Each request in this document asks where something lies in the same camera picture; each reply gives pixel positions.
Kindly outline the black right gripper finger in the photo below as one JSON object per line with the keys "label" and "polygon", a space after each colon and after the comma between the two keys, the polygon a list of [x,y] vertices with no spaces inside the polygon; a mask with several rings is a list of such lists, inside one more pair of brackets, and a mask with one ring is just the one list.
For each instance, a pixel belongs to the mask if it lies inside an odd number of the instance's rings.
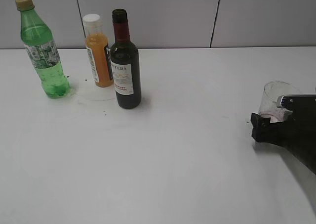
{"label": "black right gripper finger", "polygon": [[256,142],[283,147],[313,173],[316,172],[316,125],[289,117],[272,123],[256,113],[251,114],[252,138]]}

